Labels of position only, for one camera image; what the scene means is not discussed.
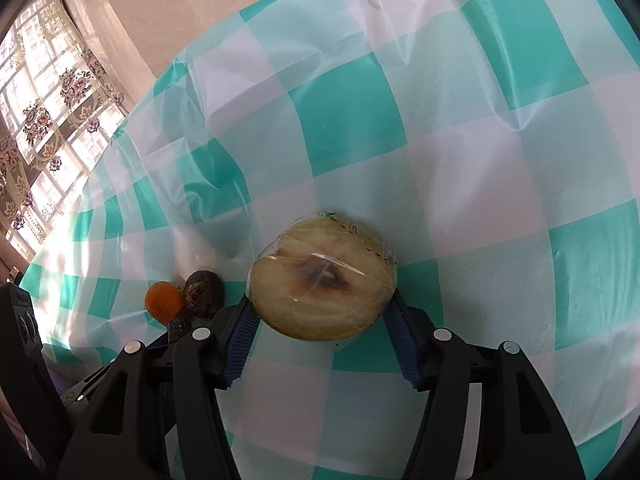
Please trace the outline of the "small orange mandarin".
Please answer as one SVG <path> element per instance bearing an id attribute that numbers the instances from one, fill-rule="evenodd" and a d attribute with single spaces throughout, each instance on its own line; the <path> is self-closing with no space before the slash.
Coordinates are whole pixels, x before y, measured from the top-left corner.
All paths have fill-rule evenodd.
<path id="1" fill-rule="evenodd" d="M 146 312 L 163 326 L 174 318 L 185 316 L 188 310 L 182 291 L 165 281 L 156 282 L 148 288 L 143 304 Z"/>

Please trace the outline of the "yellow pear half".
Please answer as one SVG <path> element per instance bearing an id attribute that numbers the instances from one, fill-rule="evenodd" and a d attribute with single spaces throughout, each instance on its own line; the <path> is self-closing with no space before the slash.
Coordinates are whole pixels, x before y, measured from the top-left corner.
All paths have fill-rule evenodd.
<path id="1" fill-rule="evenodd" d="M 246 296 L 262 320 L 297 340 L 356 336 L 397 287 L 396 255 L 356 222 L 318 214 L 292 223 L 255 260 Z"/>

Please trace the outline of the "teal white checkered tablecloth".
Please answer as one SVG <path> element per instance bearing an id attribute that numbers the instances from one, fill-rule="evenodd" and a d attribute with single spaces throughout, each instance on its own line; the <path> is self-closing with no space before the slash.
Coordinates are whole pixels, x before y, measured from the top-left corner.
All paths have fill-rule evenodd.
<path id="1" fill-rule="evenodd" d="M 517 342 L 588 478 L 639 414 L 639 40 L 614 0 L 262 0 L 181 51 L 27 270 L 78 380 L 162 328 L 158 281 L 318 212 L 390 245 L 408 304 Z"/>

